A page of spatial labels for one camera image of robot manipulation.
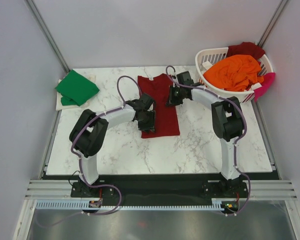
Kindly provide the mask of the dark red t shirt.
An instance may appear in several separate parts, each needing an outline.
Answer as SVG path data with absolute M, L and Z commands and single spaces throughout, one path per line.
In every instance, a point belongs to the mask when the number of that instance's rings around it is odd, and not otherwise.
M 155 132 L 142 132 L 143 139 L 179 136 L 179 122 L 174 106 L 166 106 L 169 98 L 172 81 L 164 73 L 155 76 L 152 80 L 138 76 L 137 83 L 143 93 L 151 96 L 155 101 Z

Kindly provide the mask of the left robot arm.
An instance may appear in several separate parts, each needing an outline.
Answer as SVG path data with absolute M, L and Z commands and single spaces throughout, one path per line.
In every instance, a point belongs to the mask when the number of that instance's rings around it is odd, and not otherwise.
M 155 100 L 146 93 L 138 99 L 128 100 L 123 106 L 96 113 L 90 109 L 82 112 L 73 127 L 69 140 L 70 151 L 79 158 L 79 177 L 84 182 L 82 191 L 89 197 L 100 191 L 97 181 L 97 153 L 101 150 L 107 130 L 123 123 L 137 121 L 138 130 L 155 132 Z

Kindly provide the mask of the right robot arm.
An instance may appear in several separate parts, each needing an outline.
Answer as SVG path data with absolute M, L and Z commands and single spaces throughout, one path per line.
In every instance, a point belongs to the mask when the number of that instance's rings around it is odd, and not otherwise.
M 232 196 L 237 191 L 233 180 L 242 174 L 237 163 L 238 141 L 247 133 L 247 121 L 238 98 L 219 96 L 205 85 L 194 82 L 188 71 L 167 76 L 173 82 L 169 87 L 167 106 L 178 106 L 184 99 L 189 99 L 210 109 L 212 128 L 221 145 L 220 174 L 225 179 L 219 184 L 219 191 L 225 197 Z

